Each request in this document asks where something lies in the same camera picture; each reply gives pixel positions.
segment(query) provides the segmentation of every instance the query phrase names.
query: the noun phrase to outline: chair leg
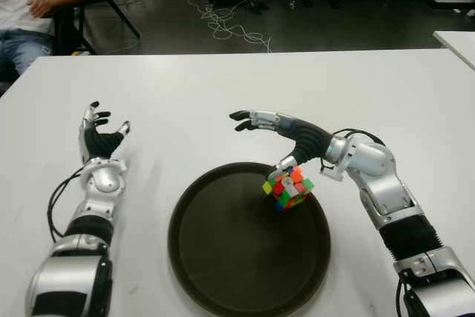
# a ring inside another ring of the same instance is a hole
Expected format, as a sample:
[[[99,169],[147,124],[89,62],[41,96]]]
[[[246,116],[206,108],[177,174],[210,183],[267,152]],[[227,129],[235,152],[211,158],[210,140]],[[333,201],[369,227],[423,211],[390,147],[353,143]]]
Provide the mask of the chair leg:
[[[85,37],[83,36],[82,39],[81,39],[81,43],[84,45],[85,49],[87,51],[89,51],[89,53],[91,55],[97,55],[97,52],[96,50],[94,50],[94,48],[91,46],[91,44],[88,42],[88,40],[85,39]]]
[[[84,36],[84,18],[85,18],[85,7],[84,5],[79,8],[79,34]]]
[[[122,19],[122,21],[127,24],[128,28],[131,29],[131,31],[134,33],[135,37],[137,37],[139,39],[140,38],[139,31],[135,28],[135,26],[131,23],[131,21],[129,19],[127,19],[127,17],[119,9],[119,7],[117,7],[116,3],[114,3],[114,1],[112,1],[112,0],[108,0],[108,3],[110,4],[110,6],[112,6],[112,9],[115,10],[117,15]]]

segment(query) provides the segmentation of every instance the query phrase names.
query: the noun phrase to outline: robot finger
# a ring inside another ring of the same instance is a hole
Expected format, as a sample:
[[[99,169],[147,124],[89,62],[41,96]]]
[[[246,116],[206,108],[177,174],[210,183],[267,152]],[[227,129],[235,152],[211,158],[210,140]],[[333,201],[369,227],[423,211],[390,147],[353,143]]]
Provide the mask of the robot finger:
[[[293,157],[292,154],[286,156],[279,163],[272,167],[272,170],[268,173],[267,179],[274,180],[279,176],[282,176],[288,171],[291,171],[294,167],[300,163]]]
[[[272,131],[285,131],[290,128],[294,118],[285,114],[273,111],[237,111],[230,115],[231,119],[242,120],[249,118],[246,122],[236,127],[237,131],[244,129],[253,130],[256,128]]]
[[[128,133],[131,132],[131,124],[129,121],[124,122],[119,129],[117,129],[117,133],[121,133],[123,137],[125,137]]]
[[[94,128],[94,120],[96,119],[96,114],[94,111],[96,108],[99,107],[99,102],[92,102],[88,107],[86,108],[84,112],[84,116],[82,117],[82,128],[87,129],[87,128]]]
[[[108,122],[109,121],[107,119],[98,119],[98,120],[94,121],[94,124],[96,124],[96,126],[100,126],[100,125],[105,125]]]
[[[99,118],[107,118],[111,116],[110,111],[100,111],[99,113],[95,113],[94,119],[97,120]]]

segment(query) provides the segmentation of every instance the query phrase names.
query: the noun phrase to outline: gray floor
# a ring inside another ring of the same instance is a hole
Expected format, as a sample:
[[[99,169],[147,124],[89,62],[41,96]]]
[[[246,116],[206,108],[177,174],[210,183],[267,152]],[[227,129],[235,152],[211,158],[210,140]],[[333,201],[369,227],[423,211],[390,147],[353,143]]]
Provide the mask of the gray floor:
[[[204,7],[206,0],[191,0]],[[326,0],[315,0],[312,8],[289,0],[266,0],[271,9],[261,16],[245,7],[237,9],[228,26],[241,24],[247,32],[272,37],[272,52],[322,50],[381,50],[437,48],[435,30],[475,30],[475,18],[452,10],[433,10],[422,0],[344,0],[332,9]],[[207,20],[187,0],[117,0],[142,32],[137,41],[106,4],[86,10],[86,36],[99,53],[254,53],[263,45],[242,38],[213,39]]]

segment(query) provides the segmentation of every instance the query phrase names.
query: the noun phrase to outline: black wire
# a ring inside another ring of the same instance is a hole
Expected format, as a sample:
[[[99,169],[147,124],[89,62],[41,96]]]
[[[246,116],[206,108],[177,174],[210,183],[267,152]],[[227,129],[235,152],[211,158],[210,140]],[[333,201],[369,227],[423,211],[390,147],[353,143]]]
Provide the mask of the black wire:
[[[56,202],[58,199],[61,197],[61,194],[63,191],[66,189],[68,186],[69,182],[74,179],[78,178],[80,176],[80,172],[82,170],[82,167],[80,169],[77,169],[70,177],[62,181],[53,191],[53,194],[50,196],[50,200],[47,204],[47,211],[46,211],[46,216],[47,216],[47,224],[50,229],[50,235],[51,239],[53,239],[53,242],[56,243],[56,237],[55,234],[58,235],[59,237],[62,237],[63,234],[55,227],[54,222],[53,222],[53,208],[56,205]]]
[[[401,287],[402,287],[402,281],[401,279],[399,279],[398,281],[398,287],[396,289],[396,313],[398,315],[398,317],[402,317],[401,315],[401,304],[400,304],[400,300],[401,300]]]
[[[342,133],[344,131],[348,131],[347,134],[345,134],[345,138],[348,138],[350,135],[353,135],[353,134],[364,134],[366,135],[367,137],[369,137],[372,141],[374,141],[375,143],[377,144],[381,144],[383,146],[386,146],[383,141],[381,139],[379,139],[376,135],[374,134],[371,134],[365,130],[361,130],[361,129],[353,129],[353,128],[345,128],[345,129],[340,129],[340,130],[337,130],[335,132],[333,132],[332,134],[333,135],[336,135],[336,134],[339,134],[339,133]],[[335,168],[335,166],[326,166],[324,164],[324,159],[323,157],[320,157],[320,172],[322,172],[324,169],[329,169],[329,170],[333,170],[333,168]]]

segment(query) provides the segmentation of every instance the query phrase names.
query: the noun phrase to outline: colorful cube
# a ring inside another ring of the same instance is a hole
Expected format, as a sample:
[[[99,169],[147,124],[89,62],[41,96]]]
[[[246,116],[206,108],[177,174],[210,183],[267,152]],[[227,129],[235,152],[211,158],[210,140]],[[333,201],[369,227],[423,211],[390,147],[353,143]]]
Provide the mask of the colorful cube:
[[[262,189],[267,195],[274,195],[275,208],[285,212],[292,207],[304,202],[315,185],[308,178],[304,178],[300,167],[277,177],[275,180],[266,181]]]

